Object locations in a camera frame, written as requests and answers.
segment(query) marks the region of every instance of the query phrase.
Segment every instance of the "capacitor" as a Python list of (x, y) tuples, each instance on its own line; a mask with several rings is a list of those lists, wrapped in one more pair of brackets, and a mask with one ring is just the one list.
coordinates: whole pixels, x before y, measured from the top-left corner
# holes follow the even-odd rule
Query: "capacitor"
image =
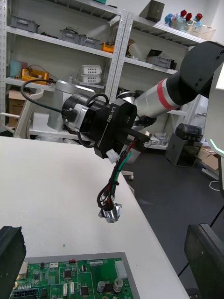
[(119, 293), (123, 286), (123, 280), (121, 278), (116, 278), (113, 283), (113, 289), (115, 292)]
[(99, 281), (98, 282), (98, 285), (97, 285), (97, 291), (99, 293), (102, 293), (104, 291), (104, 288), (105, 288), (105, 282), (104, 281)]

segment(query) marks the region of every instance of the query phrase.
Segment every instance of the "microchip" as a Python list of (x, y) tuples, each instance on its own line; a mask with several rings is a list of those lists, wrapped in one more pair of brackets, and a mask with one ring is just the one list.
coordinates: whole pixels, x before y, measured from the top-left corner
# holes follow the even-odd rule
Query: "microchip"
[(88, 296), (90, 294), (90, 290), (87, 286), (82, 286), (80, 289), (81, 296)]
[(113, 284), (105, 284), (104, 292), (105, 293), (113, 292)]
[(41, 290), (41, 298), (46, 298), (47, 297), (47, 289), (44, 288)]
[(39, 279), (39, 273), (34, 274), (34, 280), (38, 280)]
[(71, 278), (71, 270), (64, 271), (64, 278)]

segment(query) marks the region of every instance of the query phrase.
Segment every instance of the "gray floor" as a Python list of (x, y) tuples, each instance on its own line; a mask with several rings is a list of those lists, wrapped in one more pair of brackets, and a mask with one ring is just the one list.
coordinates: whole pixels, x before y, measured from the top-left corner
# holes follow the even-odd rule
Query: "gray floor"
[[(199, 168), (174, 167), (157, 152), (140, 154), (135, 163), (125, 165), (124, 170), (134, 171), (134, 181), (129, 183), (135, 189), (135, 197), (174, 270), (179, 273), (187, 263), (183, 246), (188, 225), (210, 224), (224, 205), (224, 199), (220, 192), (209, 188), (211, 179)], [(213, 230), (224, 241), (224, 214)], [(180, 279), (185, 288), (196, 287), (190, 267)]]

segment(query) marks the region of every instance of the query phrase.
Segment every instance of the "circuit board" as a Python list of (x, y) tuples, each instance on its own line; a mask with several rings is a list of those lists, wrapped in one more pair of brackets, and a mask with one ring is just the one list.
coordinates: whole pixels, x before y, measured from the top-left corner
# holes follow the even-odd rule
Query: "circuit board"
[[(10, 299), (133, 299), (128, 278), (122, 279), (120, 290), (113, 288), (118, 278), (115, 262), (121, 260), (29, 263)], [(103, 291), (98, 291), (99, 282), (104, 284)]]

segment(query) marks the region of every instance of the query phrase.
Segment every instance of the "white connector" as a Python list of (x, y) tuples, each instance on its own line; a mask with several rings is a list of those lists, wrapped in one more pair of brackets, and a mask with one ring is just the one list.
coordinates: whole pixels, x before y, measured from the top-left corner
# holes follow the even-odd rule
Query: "white connector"
[(112, 164), (120, 159), (119, 154), (117, 154), (116, 151), (113, 149), (107, 151), (106, 155), (108, 156), (108, 159), (111, 161)]
[(63, 296), (66, 297), (67, 296), (67, 284), (63, 285)]
[(123, 261), (116, 261), (115, 269), (116, 269), (118, 278), (121, 278), (121, 279), (127, 278), (127, 272), (125, 270), (125, 265), (124, 265)]
[(72, 281), (72, 282), (70, 283), (70, 294), (71, 294), (71, 295), (74, 295), (74, 292), (75, 292), (74, 282)]

